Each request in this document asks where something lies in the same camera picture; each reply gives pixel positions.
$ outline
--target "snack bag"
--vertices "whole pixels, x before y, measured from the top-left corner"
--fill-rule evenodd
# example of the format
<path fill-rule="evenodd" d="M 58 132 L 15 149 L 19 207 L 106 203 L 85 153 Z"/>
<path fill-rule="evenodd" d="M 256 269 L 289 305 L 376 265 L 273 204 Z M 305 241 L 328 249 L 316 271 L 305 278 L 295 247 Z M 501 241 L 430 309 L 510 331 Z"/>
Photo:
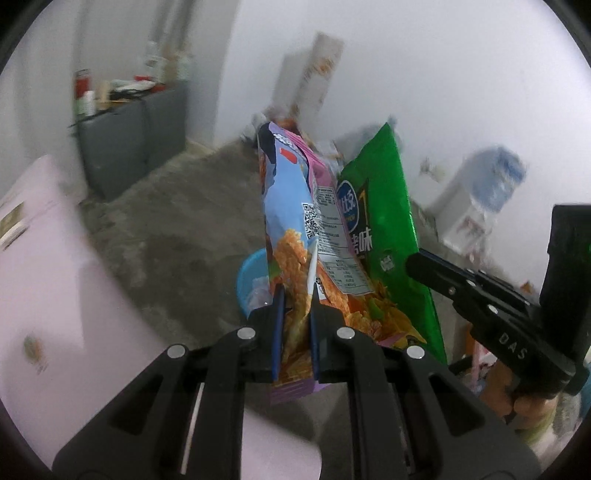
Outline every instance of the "snack bag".
<path fill-rule="evenodd" d="M 410 334 L 424 342 L 385 287 L 374 291 L 365 275 L 326 166 L 300 137 L 273 123 L 261 127 L 258 142 L 269 283 L 271 292 L 283 283 L 290 302 L 279 383 L 311 377 L 307 316 L 314 285 L 323 304 L 376 341 L 405 346 Z"/>
<path fill-rule="evenodd" d="M 427 340 L 427 349 L 446 364 L 431 291 L 411 279 L 404 267 L 408 256 L 418 252 L 418 244 L 404 172 L 388 124 L 343 169 L 337 196 L 365 272 L 387 301 L 410 318 Z"/>

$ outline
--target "green snack bag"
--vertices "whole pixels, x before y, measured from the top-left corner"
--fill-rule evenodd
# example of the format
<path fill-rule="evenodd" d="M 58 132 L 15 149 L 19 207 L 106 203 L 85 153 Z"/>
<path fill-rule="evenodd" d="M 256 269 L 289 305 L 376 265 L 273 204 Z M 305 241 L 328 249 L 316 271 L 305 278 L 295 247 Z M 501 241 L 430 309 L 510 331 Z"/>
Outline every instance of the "green snack bag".
<path fill-rule="evenodd" d="M 417 234 L 400 155 L 388 124 L 342 171 L 337 197 L 369 278 L 386 287 L 389 299 L 427 341 L 426 348 L 447 364 L 431 291 L 410 278 L 404 267 L 407 257 L 418 252 Z"/>

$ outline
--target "white wall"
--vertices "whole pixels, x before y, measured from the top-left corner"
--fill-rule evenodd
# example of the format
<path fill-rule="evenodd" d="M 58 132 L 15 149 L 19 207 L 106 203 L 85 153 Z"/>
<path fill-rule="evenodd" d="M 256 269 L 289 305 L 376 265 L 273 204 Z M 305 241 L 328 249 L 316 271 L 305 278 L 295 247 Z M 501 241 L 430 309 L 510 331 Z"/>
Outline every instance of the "white wall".
<path fill-rule="evenodd" d="M 239 0 L 198 1 L 187 35 L 194 54 L 187 136 L 214 148 L 217 105 Z"/>
<path fill-rule="evenodd" d="M 101 80 L 132 79 L 140 72 L 160 0 L 83 3 L 84 14 L 77 19 L 74 70 L 90 69 L 94 89 Z"/>
<path fill-rule="evenodd" d="M 72 124 L 72 51 L 82 2 L 55 0 L 35 20 L 0 75 L 0 197 L 36 158 L 53 155 L 76 200 L 86 182 Z"/>
<path fill-rule="evenodd" d="M 270 106 L 285 55 L 297 43 L 309 3 L 240 1 L 219 86 L 215 147 L 234 140 L 253 113 Z"/>
<path fill-rule="evenodd" d="M 277 3 L 280 10 L 288 4 Z M 514 281 L 529 279 L 540 286 L 553 203 L 591 202 L 591 69 L 547 5 L 541 0 L 324 0 L 306 8 L 303 21 L 300 14 L 293 20 L 275 17 L 281 25 L 301 22 L 286 54 L 310 48 L 318 30 L 345 40 L 314 136 L 337 138 L 385 122 L 393 113 L 404 143 L 407 182 L 423 205 L 444 187 L 417 179 L 424 158 L 441 164 L 449 181 L 477 149 L 500 143 L 514 150 L 530 172 L 499 217 L 492 255 Z M 244 28 L 244 40 L 230 51 L 228 74 L 248 71 L 241 64 L 254 58 L 260 32 L 269 26 L 268 16 L 257 18 L 242 9 L 241 14 L 250 18 L 250 32 Z M 236 130 L 229 112 L 232 105 L 249 102 L 245 94 L 259 95 L 251 108 L 263 103 L 255 88 L 261 76 L 270 81 L 265 72 L 275 71 L 276 60 L 260 57 L 255 64 L 252 71 L 259 76 L 225 79 L 220 98 L 232 101 L 217 131 Z"/>

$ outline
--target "nutrition label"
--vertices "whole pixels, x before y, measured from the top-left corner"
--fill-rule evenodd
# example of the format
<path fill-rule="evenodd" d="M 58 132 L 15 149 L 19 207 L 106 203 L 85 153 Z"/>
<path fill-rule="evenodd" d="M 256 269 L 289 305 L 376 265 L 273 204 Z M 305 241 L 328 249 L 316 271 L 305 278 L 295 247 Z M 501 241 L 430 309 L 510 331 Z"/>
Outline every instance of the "nutrition label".
<path fill-rule="evenodd" d="M 335 191 L 315 186 L 314 207 L 319 214 L 318 256 L 324 269 L 342 293 L 363 295 L 372 291 L 365 273 L 349 251 Z"/>

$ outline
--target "human hand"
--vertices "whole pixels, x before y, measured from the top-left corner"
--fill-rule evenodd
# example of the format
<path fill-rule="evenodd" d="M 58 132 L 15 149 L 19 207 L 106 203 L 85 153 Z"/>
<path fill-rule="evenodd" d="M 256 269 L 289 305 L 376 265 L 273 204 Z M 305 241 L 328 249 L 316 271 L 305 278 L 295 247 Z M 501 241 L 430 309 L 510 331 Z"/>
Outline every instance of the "human hand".
<path fill-rule="evenodd" d="M 520 429 L 538 426 L 556 408 L 558 398 L 545 398 L 524 395 L 515 401 L 507 393 L 507 387 L 513 382 L 513 372 L 502 362 L 497 361 L 486 379 L 486 387 L 480 399 L 499 417 L 505 417 L 514 410 L 522 417 Z"/>

